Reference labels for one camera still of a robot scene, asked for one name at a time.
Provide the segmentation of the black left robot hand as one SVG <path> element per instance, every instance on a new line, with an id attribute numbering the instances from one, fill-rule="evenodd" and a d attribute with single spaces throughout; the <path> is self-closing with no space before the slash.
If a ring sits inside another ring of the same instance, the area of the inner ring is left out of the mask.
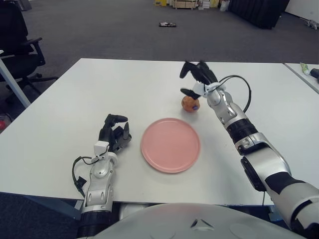
<path id="1" fill-rule="evenodd" d="M 131 141 L 128 118 L 108 114 L 100 129 L 98 142 L 94 145 L 96 158 L 104 158 L 107 153 L 118 153 Z"/>

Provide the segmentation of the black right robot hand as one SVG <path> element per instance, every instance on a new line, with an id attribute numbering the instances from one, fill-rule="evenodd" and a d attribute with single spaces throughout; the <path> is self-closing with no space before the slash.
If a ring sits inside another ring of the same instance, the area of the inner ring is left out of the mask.
<path id="1" fill-rule="evenodd" d="M 194 100 L 199 97 L 206 97 L 215 104 L 220 103 L 221 96 L 217 91 L 218 80 L 214 73 L 209 69 L 208 65 L 200 61 L 197 64 L 186 61 L 180 72 L 180 78 L 183 79 L 188 72 L 196 80 L 194 87 L 191 89 L 181 88 L 180 91 L 186 96 L 192 97 Z"/>

